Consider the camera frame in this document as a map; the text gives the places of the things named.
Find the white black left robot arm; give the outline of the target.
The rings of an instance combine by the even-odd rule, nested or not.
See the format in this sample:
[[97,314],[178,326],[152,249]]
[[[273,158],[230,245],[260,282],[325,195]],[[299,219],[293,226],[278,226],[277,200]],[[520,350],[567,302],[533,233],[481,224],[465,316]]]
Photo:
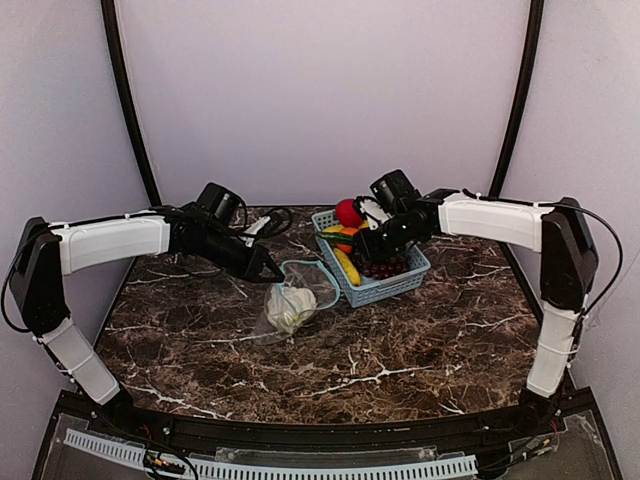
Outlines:
[[124,387],[75,325],[63,279],[79,270],[140,256],[182,253],[199,256],[229,275],[252,283],[281,283],[284,274],[260,245],[261,231],[233,229],[244,201],[208,183],[182,207],[162,205],[135,213],[77,222],[27,221],[1,287],[11,295],[22,323],[80,389],[104,407],[128,401]]

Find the clear zip top bag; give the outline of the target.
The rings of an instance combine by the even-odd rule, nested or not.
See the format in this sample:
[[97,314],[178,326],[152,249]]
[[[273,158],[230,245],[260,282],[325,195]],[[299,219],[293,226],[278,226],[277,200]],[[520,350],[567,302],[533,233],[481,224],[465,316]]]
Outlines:
[[265,294],[251,339],[270,345],[294,336],[314,316],[331,309],[341,294],[339,283],[321,261],[288,260],[284,281]]

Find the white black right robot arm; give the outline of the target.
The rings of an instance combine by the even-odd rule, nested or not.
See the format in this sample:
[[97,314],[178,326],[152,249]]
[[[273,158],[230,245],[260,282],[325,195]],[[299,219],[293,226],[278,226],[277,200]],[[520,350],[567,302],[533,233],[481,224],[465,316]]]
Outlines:
[[599,255],[587,224],[600,216],[570,197],[531,202],[447,188],[421,194],[401,170],[379,178],[370,190],[354,201],[356,213],[368,223],[354,243],[371,262],[436,235],[491,240],[539,255],[543,318],[534,362],[519,395],[517,428],[533,433],[547,424],[559,408],[584,323],[601,300],[591,295]]

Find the white toy cauliflower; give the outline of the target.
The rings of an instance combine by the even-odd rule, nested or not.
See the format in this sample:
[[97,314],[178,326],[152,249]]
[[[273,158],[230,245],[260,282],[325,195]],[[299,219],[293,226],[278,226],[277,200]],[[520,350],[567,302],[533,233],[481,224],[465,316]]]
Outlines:
[[317,299],[309,288],[271,287],[265,306],[267,321],[280,333],[294,334],[314,315]]

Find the yellow toy banana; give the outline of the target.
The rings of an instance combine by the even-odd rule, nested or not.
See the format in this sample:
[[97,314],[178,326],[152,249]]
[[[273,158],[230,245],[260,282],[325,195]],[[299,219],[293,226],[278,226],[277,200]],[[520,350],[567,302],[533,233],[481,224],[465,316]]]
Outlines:
[[352,263],[351,259],[349,258],[349,256],[342,251],[339,248],[334,248],[333,249],[334,255],[336,256],[340,266],[342,267],[343,271],[345,272],[349,282],[351,283],[352,286],[360,286],[361,285],[361,277],[360,274],[358,272],[358,270],[356,269],[356,267],[354,266],[354,264]]

